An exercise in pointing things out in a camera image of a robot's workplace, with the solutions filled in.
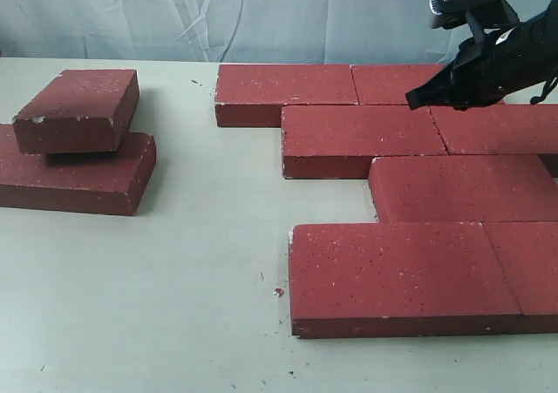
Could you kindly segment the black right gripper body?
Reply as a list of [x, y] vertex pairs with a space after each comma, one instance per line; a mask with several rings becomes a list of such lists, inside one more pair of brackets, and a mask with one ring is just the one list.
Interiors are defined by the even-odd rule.
[[484, 44], [472, 37], [459, 45], [455, 58], [423, 85], [405, 94], [411, 110], [426, 106], [445, 106], [455, 110], [498, 104], [501, 95], [483, 95], [478, 89], [485, 56]]

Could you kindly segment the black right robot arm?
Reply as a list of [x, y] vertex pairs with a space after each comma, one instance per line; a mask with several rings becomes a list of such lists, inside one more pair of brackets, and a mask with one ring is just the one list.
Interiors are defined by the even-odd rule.
[[464, 111], [495, 105], [539, 83], [543, 91], [531, 104], [539, 104], [557, 86], [557, 0], [526, 22], [486, 35], [478, 57], [464, 64], [455, 58], [405, 98], [413, 110], [447, 106]]

